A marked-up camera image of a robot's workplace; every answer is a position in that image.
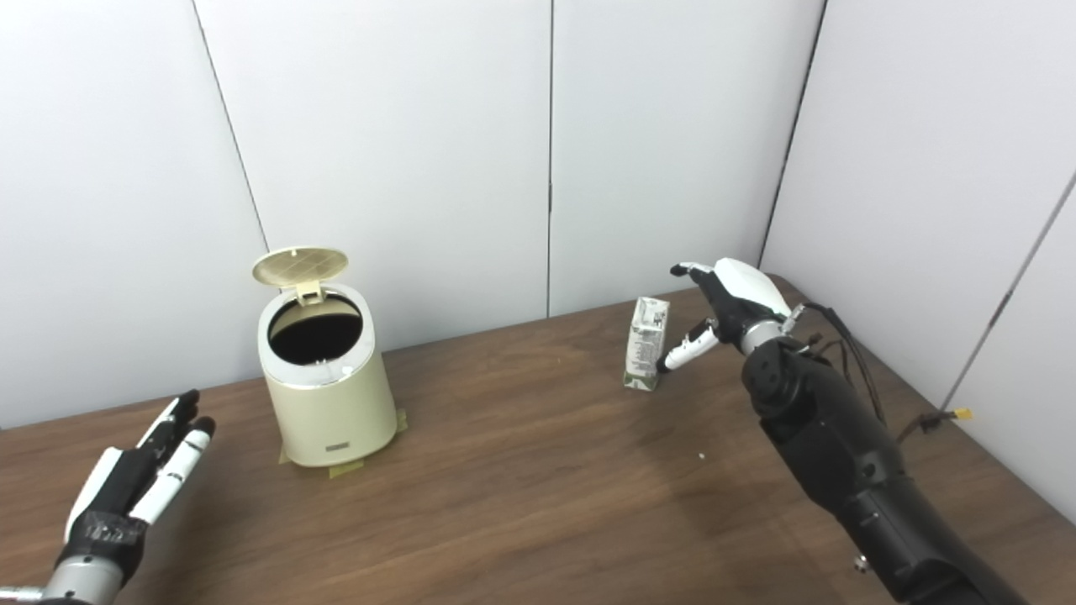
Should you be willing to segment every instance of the wooden table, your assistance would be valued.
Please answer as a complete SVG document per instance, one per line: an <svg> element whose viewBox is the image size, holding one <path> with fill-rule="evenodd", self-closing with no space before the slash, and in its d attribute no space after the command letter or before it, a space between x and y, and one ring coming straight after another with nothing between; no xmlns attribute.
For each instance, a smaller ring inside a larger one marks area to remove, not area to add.
<svg viewBox="0 0 1076 605"><path fill-rule="evenodd" d="M696 291L666 298L670 338L707 314ZM890 603L758 428L737 352L654 393L621 386L632 308L386 354L410 428L331 480L278 464L260 380L204 390L217 436L119 602ZM804 334L820 330L808 318ZM883 366L874 374L894 427L926 409ZM0 434L0 583L47 579L98 454L133 445L164 403ZM1073 601L1071 524L959 428L905 451L923 491L1031 602Z"/></svg>

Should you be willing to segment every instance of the robotic arm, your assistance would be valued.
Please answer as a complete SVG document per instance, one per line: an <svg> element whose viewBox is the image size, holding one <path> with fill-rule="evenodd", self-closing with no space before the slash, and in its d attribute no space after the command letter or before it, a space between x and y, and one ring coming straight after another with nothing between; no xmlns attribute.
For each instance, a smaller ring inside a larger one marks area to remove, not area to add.
<svg viewBox="0 0 1076 605"><path fill-rule="evenodd" d="M919 492L896 441L851 385L790 336L802 307L789 309L769 278L732 258L713 267L681 263L671 272L692 278L717 321L704 322L705 330L696 326L659 369L700 355L716 344L711 338L739 349L741 379L763 432L896 602L1027 605Z"/></svg>
<svg viewBox="0 0 1076 605"><path fill-rule="evenodd" d="M213 437L198 391L172 399L138 445L109 448L75 498L65 546L44 588L0 588L0 600L111 605L142 561L145 533L183 487Z"/></svg>

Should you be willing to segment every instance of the trash can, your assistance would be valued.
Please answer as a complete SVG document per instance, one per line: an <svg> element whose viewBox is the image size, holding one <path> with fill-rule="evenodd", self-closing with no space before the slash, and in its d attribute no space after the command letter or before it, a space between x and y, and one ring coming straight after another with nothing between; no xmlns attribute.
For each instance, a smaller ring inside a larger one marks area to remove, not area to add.
<svg viewBox="0 0 1076 605"><path fill-rule="evenodd" d="M283 292L258 320L265 371L284 454L301 466L332 466L388 445L396 404L378 350L370 308L329 280L348 266L339 250L270 252L254 278Z"/></svg>

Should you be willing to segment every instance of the cable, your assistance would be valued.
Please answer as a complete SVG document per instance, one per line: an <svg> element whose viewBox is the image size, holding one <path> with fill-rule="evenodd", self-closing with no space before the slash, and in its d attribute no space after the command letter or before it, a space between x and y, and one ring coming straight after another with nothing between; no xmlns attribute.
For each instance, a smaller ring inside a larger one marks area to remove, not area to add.
<svg viewBox="0 0 1076 605"><path fill-rule="evenodd" d="M849 386L852 388L852 391L855 391L855 383L852 382L852 375L851 375L851 372L848 371L848 348L845 347L845 341L844 340L840 340L840 339L831 340L831 341L826 342L825 344L823 344L821 349L819 349L818 351L815 351L815 354L816 355L822 355L823 353L825 353L826 351L829 351L830 348L833 347L834 344L840 347L840 371L841 371L841 374L845 375L845 380L848 381L848 384L849 384Z"/></svg>
<svg viewBox="0 0 1076 605"><path fill-rule="evenodd" d="M808 309L813 309L825 318L827 322L837 330L837 334L845 340L848 350L851 351L852 356L855 357L855 364L860 366L860 374L863 375L863 383L867 388L867 397L870 398L870 407L874 408L875 416L878 418L878 422L881 422L882 426L886 424L886 412L881 408L881 400L878 397L878 390L874 384L874 377L870 376L870 368L867 367L866 358L863 353L860 352L859 346L855 344L855 339L852 338L851 330L845 325L845 322L840 321L840 316L837 312L830 307L823 307L818 302L805 302L804 307Z"/></svg>
<svg viewBox="0 0 1076 605"><path fill-rule="evenodd" d="M971 418L972 410L967 408L957 408L952 411L932 411L921 413L911 419L911 422L909 422L908 425L901 431L900 435L896 436L896 445L901 445L902 441L908 438L908 435L916 432L916 428L921 428L923 433L930 433L940 426L943 420L968 420Z"/></svg>

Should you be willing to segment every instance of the trash can lid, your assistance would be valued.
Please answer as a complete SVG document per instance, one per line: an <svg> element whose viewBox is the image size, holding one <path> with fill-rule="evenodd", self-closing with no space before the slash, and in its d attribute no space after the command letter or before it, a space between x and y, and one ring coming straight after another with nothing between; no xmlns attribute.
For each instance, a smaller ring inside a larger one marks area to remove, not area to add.
<svg viewBox="0 0 1076 605"><path fill-rule="evenodd" d="M274 250L254 264L254 279L266 285L294 287L339 276L348 256L332 248L297 245Z"/></svg>

